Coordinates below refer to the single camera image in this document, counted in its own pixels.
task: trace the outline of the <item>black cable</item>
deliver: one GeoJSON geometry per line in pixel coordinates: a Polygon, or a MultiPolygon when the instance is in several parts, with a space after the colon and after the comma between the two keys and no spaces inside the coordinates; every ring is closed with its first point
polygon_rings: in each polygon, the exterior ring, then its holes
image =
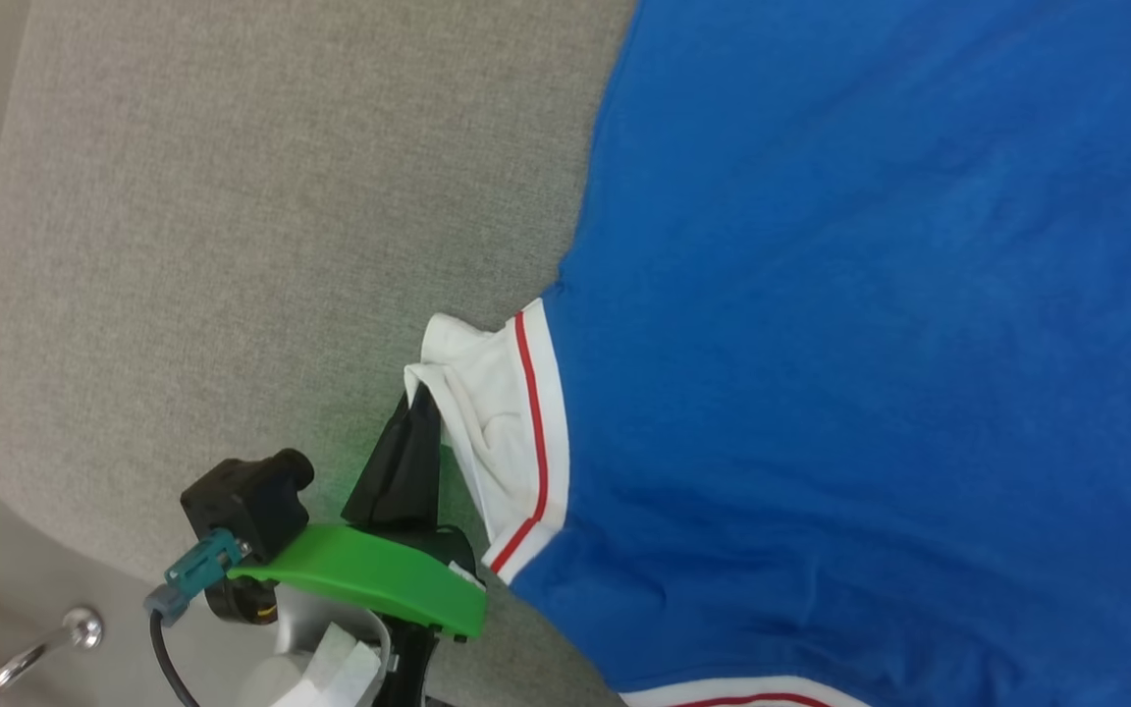
{"type": "Polygon", "coordinates": [[[159,663],[159,670],[165,674],[169,687],[174,689],[178,702],[183,704],[183,707],[198,707],[198,702],[195,702],[195,698],[185,689],[185,683],[181,681],[181,675],[176,674],[176,667],[172,664],[172,658],[169,657],[169,647],[165,646],[165,632],[163,632],[161,627],[163,618],[165,617],[161,612],[152,612],[152,647],[156,649],[156,661],[159,663]]]}

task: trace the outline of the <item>white trim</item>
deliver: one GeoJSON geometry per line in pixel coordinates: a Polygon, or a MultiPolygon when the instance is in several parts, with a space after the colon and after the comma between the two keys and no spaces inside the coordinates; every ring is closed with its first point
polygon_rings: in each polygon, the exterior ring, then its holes
{"type": "Polygon", "coordinates": [[[556,534],[566,525],[569,506],[569,428],[566,425],[566,395],[562,394],[561,369],[556,368],[552,331],[542,300],[526,305],[526,344],[535,367],[539,388],[539,415],[544,424],[544,446],[547,449],[547,506],[543,525],[556,534]]]}
{"type": "Polygon", "coordinates": [[[483,562],[503,558],[498,577],[512,583],[566,524],[569,505],[569,433],[566,398],[542,301],[494,334],[477,331],[452,317],[435,314],[422,340],[421,363],[405,367],[412,399],[418,385],[434,395],[444,440],[452,447],[465,485],[483,516],[491,549],[483,562]],[[535,439],[530,389],[523,367],[517,321],[535,379],[535,403],[543,429],[547,488],[539,507],[539,452],[535,439]]]}
{"type": "MultiPolygon", "coordinates": [[[[553,350],[552,334],[547,329],[547,317],[544,314],[542,300],[532,301],[521,310],[521,325],[525,328],[526,351],[530,356],[530,368],[535,380],[535,393],[539,408],[539,422],[543,426],[544,451],[547,458],[547,498],[544,505],[543,518],[534,524],[528,532],[521,526],[508,527],[499,537],[491,540],[491,548],[483,555],[483,563],[506,584],[512,584],[517,574],[537,558],[566,525],[566,511],[569,507],[569,429],[566,424],[566,397],[562,395],[561,371],[556,368],[556,352],[553,350]],[[510,542],[521,540],[517,549],[508,555],[506,562],[495,569],[497,560],[506,552],[510,542]]],[[[525,473],[534,478],[535,494],[530,498],[528,509],[523,519],[534,516],[539,502],[539,458],[537,440],[535,440],[528,376],[521,365],[521,345],[517,339],[517,318],[509,319],[506,331],[510,331],[507,346],[509,357],[517,363],[517,388],[521,394],[523,443],[530,449],[532,459],[525,473]]]]}
{"type": "Polygon", "coordinates": [[[856,697],[840,692],[819,681],[798,675],[771,675],[763,679],[716,679],[687,681],[667,684],[664,688],[644,689],[640,692],[620,693],[629,707],[682,707],[691,704],[718,704],[719,707],[808,707],[809,704],[826,704],[827,707],[866,707],[856,697]],[[762,695],[789,695],[805,699],[754,699],[746,697],[762,695]]]}

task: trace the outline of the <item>teal cable connector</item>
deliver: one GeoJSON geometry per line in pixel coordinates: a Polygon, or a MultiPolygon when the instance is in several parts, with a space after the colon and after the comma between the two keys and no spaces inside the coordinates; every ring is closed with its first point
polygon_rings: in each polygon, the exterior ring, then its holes
{"type": "Polygon", "coordinates": [[[162,626],[174,626],[191,601],[207,587],[223,580],[230,569],[242,562],[242,558],[234,534],[225,528],[214,529],[169,568],[165,584],[147,595],[144,609],[148,614],[161,613],[162,626]]]}

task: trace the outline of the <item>red stripe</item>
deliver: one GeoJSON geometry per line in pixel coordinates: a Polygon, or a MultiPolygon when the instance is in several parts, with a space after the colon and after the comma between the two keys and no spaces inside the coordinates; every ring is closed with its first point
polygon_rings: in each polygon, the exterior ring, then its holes
{"type": "Polygon", "coordinates": [[[700,702],[679,704],[677,707],[719,707],[723,704],[753,704],[753,702],[792,702],[804,704],[805,707],[831,707],[830,704],[820,702],[813,697],[794,695],[792,692],[767,692],[762,695],[750,695],[749,697],[714,697],[701,699],[700,702]]]}
{"type": "Polygon", "coordinates": [[[544,417],[543,413],[539,413],[539,387],[535,385],[535,368],[530,363],[530,346],[526,344],[526,321],[523,312],[517,312],[512,322],[515,322],[517,330],[517,353],[521,354],[521,370],[526,373],[526,395],[530,397],[530,424],[535,430],[535,460],[539,463],[539,499],[535,501],[534,515],[530,515],[517,528],[517,532],[512,533],[509,545],[503,546],[503,550],[491,562],[491,571],[497,574],[500,574],[503,563],[508,562],[509,558],[515,554],[517,546],[521,545],[521,541],[526,538],[530,528],[544,519],[544,510],[547,509],[547,447],[544,446],[544,417]]]}

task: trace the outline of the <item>gray chair seat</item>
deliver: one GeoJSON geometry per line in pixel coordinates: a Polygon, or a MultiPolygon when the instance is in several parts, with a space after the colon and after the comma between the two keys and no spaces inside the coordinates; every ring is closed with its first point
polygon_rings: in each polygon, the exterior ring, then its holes
{"type": "MultiPolygon", "coordinates": [[[[225,457],[304,450],[336,518],[428,318],[498,327],[552,282],[629,10],[34,0],[0,146],[3,500],[147,578],[225,457]]],[[[616,704],[491,594],[432,693],[616,704]]]]}

